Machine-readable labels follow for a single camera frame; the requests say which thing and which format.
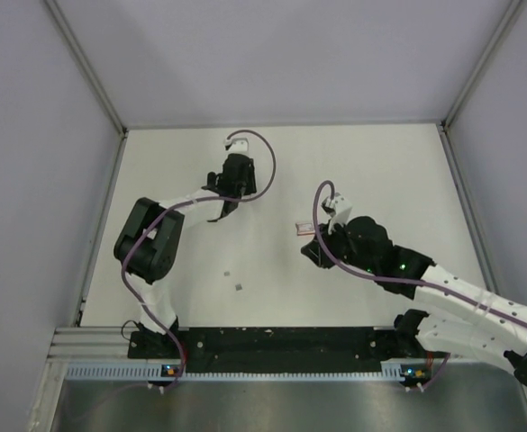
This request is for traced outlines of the black stapler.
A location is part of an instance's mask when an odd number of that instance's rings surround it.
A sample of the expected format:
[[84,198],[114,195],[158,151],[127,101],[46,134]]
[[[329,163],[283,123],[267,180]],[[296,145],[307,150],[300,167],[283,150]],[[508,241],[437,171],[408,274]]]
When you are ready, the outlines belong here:
[[219,189],[220,174],[215,172],[209,172],[207,174],[204,190],[217,191]]

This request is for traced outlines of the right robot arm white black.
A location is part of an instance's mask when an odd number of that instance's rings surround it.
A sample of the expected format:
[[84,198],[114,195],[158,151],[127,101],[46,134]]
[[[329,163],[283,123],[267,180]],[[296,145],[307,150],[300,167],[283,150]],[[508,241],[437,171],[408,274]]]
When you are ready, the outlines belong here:
[[450,273],[432,258],[394,244],[367,216],[330,228],[321,224],[301,254],[317,267],[351,272],[417,303],[395,319],[395,345],[495,366],[527,387],[527,305]]

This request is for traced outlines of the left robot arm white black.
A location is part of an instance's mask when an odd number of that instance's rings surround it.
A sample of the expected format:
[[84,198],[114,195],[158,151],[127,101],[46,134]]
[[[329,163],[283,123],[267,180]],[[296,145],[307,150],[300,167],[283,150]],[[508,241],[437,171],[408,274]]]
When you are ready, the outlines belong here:
[[257,192],[251,157],[231,154],[219,174],[210,172],[206,185],[186,198],[157,202],[140,198],[133,205],[114,245],[121,278],[141,307],[141,325],[151,330],[148,346],[158,356],[171,356],[179,344],[173,325],[177,314],[169,289],[161,282],[176,261],[185,230],[217,222],[234,212],[241,199]]

